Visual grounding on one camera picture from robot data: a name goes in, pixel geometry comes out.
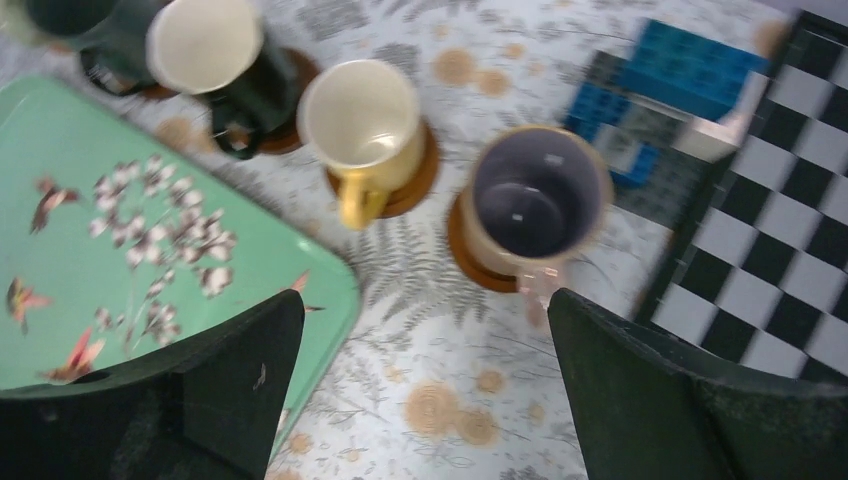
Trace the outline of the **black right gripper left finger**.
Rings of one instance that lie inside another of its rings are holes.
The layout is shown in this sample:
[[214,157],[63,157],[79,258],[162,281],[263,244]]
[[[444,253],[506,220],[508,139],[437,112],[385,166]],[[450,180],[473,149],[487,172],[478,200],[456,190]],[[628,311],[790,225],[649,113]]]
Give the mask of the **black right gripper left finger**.
[[5,479],[261,479],[304,330],[280,292],[131,361],[1,394]]

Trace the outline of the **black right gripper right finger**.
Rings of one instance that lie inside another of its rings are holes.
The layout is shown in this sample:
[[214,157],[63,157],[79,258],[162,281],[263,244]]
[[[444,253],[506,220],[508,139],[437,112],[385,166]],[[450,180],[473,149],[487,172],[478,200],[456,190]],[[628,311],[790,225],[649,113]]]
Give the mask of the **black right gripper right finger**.
[[750,369],[567,289],[548,307],[592,479],[843,479],[847,389]]

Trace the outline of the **brown wooden coaster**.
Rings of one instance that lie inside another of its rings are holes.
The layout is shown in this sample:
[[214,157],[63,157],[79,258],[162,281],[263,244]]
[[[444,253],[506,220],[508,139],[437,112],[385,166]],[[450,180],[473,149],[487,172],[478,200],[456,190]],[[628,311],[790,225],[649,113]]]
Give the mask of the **brown wooden coaster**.
[[160,101],[175,97],[178,93],[161,85],[152,85],[143,88],[140,91],[140,95],[147,100]]
[[319,65],[301,50],[282,46],[280,51],[293,65],[296,81],[293,86],[288,87],[288,93],[292,94],[290,101],[293,106],[292,113],[282,126],[267,134],[259,146],[261,153],[270,155],[286,154],[302,146],[296,123],[297,108],[303,91],[321,71]]
[[406,139],[383,133],[316,140],[314,146],[336,194],[340,220],[354,230],[416,206],[432,186],[440,161],[438,143],[423,120]]
[[481,265],[468,249],[463,233],[463,218],[460,195],[457,195],[447,217],[447,243],[458,268],[473,282],[484,289],[498,293],[517,293],[517,279],[503,275]]

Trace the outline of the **pink iridescent mug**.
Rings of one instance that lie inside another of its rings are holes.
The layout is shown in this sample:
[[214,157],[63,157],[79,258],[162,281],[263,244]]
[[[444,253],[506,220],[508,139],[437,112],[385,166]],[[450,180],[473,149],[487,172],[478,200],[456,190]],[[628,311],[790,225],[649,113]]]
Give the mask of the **pink iridescent mug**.
[[600,154],[561,128],[516,127],[483,149],[459,195],[471,254],[514,276],[526,319],[545,327],[568,262],[596,242],[613,200]]

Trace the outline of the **yellow mug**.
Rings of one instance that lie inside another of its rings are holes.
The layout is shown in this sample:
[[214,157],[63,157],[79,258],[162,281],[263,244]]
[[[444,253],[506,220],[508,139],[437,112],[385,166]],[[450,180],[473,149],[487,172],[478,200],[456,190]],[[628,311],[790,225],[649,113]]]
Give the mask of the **yellow mug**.
[[397,67],[376,59],[332,66],[304,91],[301,141],[339,181],[342,224],[362,230],[418,171],[425,130],[418,93]]

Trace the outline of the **cream black mug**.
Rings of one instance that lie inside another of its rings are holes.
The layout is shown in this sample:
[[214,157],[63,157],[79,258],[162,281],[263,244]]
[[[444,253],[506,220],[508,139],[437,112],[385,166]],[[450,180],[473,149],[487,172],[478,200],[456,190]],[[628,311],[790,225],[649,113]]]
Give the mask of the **cream black mug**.
[[148,30],[146,60],[160,85],[208,105],[213,140],[237,159],[253,158],[292,113],[294,67],[249,1],[168,3]]

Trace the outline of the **dark green mug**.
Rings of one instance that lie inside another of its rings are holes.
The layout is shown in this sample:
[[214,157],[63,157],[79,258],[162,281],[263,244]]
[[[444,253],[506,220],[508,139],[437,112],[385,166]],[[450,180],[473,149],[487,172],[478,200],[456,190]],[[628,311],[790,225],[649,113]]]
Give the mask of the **dark green mug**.
[[34,26],[79,55],[87,80],[115,97],[159,85],[146,60],[146,36],[167,3],[150,0],[29,0]]

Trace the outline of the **black white chessboard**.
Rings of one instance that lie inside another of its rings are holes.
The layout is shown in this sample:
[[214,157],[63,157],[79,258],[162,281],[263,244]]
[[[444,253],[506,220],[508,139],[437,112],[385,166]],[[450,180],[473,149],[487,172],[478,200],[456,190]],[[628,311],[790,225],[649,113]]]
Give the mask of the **black white chessboard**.
[[798,15],[634,317],[725,360],[847,381],[847,29]]

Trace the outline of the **green floral tray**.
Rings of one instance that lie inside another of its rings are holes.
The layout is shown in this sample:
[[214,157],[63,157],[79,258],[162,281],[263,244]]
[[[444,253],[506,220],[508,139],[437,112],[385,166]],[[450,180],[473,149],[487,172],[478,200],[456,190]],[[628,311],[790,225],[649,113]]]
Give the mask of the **green floral tray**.
[[281,446],[360,311],[350,267],[46,76],[1,90],[1,386],[61,385],[293,287],[305,303]]

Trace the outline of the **floral tablecloth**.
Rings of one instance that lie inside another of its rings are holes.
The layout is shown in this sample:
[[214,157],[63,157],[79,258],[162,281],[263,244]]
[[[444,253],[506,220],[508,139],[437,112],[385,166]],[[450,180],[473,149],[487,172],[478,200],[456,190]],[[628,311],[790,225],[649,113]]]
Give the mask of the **floral tablecloth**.
[[99,94],[347,260],[365,302],[338,357],[271,464],[273,479],[582,479],[549,336],[517,295],[446,259],[445,213],[486,142],[564,116],[594,53],[624,55],[647,18],[764,55],[785,12],[759,1],[265,1],[279,40],[325,67],[378,58],[418,85],[442,147],[414,210],[342,227],[307,151],[232,162],[183,98]]

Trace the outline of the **grey toy brick baseplate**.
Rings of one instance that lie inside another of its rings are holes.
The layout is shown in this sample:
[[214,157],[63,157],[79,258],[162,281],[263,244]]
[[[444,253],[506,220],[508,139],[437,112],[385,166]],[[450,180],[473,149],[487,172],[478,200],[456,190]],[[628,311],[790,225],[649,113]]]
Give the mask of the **grey toy brick baseplate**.
[[664,227],[679,227],[709,164],[675,150],[684,118],[648,104],[617,84],[625,60],[597,51],[563,118],[564,127],[602,149],[613,133],[625,136],[608,162],[615,204]]

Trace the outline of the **grey toy brick piece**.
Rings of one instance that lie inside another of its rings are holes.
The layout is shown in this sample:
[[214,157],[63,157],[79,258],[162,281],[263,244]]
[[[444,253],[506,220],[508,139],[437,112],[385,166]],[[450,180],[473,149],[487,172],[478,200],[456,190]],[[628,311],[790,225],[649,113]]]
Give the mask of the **grey toy brick piece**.
[[644,147],[669,147],[683,123],[678,116],[633,104],[616,125],[601,124],[592,145],[611,171],[630,173]]

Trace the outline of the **white toy brick block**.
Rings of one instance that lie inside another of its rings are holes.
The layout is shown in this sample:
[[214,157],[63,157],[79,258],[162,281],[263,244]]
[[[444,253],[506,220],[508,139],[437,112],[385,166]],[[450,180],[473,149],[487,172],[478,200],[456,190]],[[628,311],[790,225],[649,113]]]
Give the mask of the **white toy brick block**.
[[691,118],[685,123],[672,148],[708,163],[735,152],[745,138],[768,82],[769,78],[765,75],[749,73],[731,111],[718,121]]

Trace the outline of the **blue toy brick block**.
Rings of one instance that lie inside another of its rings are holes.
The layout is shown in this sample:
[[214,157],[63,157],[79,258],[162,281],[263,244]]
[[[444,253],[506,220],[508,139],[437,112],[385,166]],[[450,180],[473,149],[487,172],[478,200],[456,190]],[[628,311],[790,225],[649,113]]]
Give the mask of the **blue toy brick block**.
[[617,83],[624,89],[710,121],[730,112],[749,73],[768,61],[661,21],[645,23]]

